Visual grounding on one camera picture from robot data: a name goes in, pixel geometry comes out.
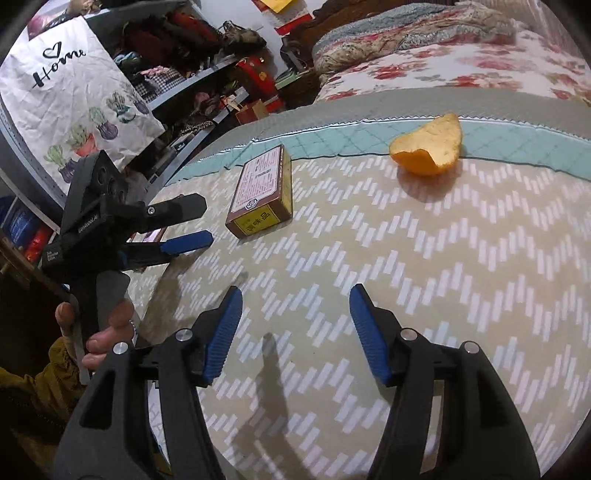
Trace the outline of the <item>person's left hand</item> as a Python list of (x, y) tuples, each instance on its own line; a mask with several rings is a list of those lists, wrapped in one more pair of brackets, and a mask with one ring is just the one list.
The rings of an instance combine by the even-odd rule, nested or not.
[(55, 319), (60, 327), (68, 354), (79, 368), (84, 367), (89, 370), (96, 370), (114, 345), (119, 342), (131, 342), (135, 333), (132, 325), (133, 315), (133, 304), (127, 299), (122, 300), (109, 314), (107, 327), (88, 339), (87, 353), (78, 360), (73, 333), (76, 320), (74, 307), (68, 302), (63, 302), (55, 310)]

